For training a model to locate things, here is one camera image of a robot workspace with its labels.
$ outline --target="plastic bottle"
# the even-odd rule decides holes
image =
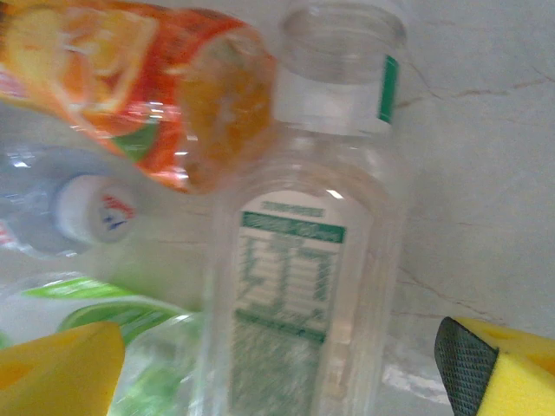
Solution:
[[[188,0],[4,5],[0,100],[61,117],[149,178],[207,193],[271,144],[258,133],[274,60],[238,19]]]
[[[219,195],[194,414],[370,415],[408,205],[389,127],[404,31],[326,2],[282,31],[291,119]]]
[[[73,256],[127,235],[132,192],[93,153],[0,145],[0,246],[36,257]]]
[[[98,321],[118,323],[126,343],[109,416],[184,414],[199,352],[199,314],[79,273],[34,276],[0,291],[0,348]]]

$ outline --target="bottle cap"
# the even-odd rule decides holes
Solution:
[[[137,215],[131,190],[115,179],[82,175],[61,190],[54,207],[59,231],[87,244],[115,243]]]

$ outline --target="empty plastic bottle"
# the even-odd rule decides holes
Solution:
[[[374,414],[409,195],[390,126],[405,32],[325,0],[281,27],[280,146],[214,212],[195,416]]]
[[[0,246],[71,257],[119,241],[135,217],[133,193],[94,153],[0,145]]]

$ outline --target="bottle label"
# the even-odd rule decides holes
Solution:
[[[272,192],[244,206],[233,413],[310,414],[346,233],[334,210],[301,192]]]
[[[129,345],[150,328],[186,312],[85,276],[17,291],[0,302],[0,332],[13,344],[87,325],[120,325]]]
[[[365,83],[332,84],[303,78],[282,67],[274,100],[276,119],[320,133],[389,133],[399,64],[385,55],[378,68]]]

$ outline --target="orange juice bottle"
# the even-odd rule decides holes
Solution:
[[[148,176],[208,192],[270,144],[273,60],[230,16],[0,2],[0,98],[62,117]]]

